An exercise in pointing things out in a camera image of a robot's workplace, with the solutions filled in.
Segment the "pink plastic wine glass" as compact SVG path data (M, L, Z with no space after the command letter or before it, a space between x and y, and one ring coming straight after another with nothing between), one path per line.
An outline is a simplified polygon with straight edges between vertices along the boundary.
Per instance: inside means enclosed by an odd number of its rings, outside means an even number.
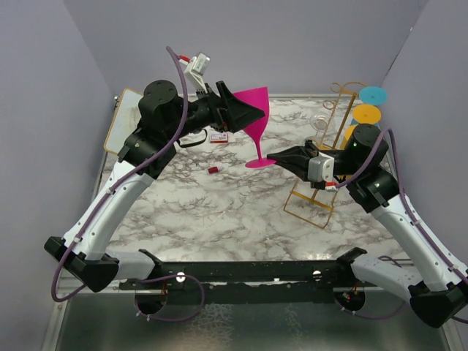
M244 91L235 92L233 95L242 102L256 107L264 113L262 118L252 122L243 129L243 131L253 140L257 151L257 158L248 161L245 166L251 169L259 169L274 165L276 163L275 160L263 157L260 145L260 140L268 125L268 119L270 115L268 87L261 86L257 88L251 88Z

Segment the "gold wire glass rack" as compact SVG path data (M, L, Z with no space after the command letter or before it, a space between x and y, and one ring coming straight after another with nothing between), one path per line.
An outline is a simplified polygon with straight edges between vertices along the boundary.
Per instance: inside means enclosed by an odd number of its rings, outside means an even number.
M341 149L344 133L347 127L352 125L353 108L360 104L359 92L365 87L365 83L358 81L333 83L331 91L337 96L324 101L322 111L319 113L330 115L335 121L335 129L326 134L314 130L314 134L305 140L313 140L322 150ZM283 211L323 229L331 220L337 195L337 192L312 189L309 183L297 178L285 201Z

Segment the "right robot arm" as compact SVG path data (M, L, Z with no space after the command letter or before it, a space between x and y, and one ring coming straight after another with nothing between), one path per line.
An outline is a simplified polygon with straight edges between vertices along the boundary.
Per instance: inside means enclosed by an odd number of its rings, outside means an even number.
M406 301L433 328L443 326L467 306L467 266L443 245L411 205L399 174L381 166L396 143L386 142L373 124L357 125L342 150L322 150L312 142L267 155L315 189L347 189L351 198L396 239L417 273L386 263L355 248L343 254L337 280L352 286L366 282Z

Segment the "clear wine glass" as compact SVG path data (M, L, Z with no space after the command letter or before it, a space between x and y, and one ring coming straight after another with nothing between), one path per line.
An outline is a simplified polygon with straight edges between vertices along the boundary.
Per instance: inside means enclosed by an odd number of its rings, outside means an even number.
M335 129L335 121L330 115L316 113L310 118L310 124L317 133L328 133Z

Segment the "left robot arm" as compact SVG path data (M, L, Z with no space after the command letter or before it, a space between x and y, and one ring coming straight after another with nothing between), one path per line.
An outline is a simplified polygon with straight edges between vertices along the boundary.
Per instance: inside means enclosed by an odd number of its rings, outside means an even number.
M111 254L107 246L133 203L176 155L179 140L206 127L238 132L265 115L236 98L224 82L216 87L217 92L199 93L189 102L168 80L150 83L138 102L137 128L125 140L104 188L67 233L46 240L45 251L91 291L114 280L136 279L148 289L161 282L154 256L142 250Z

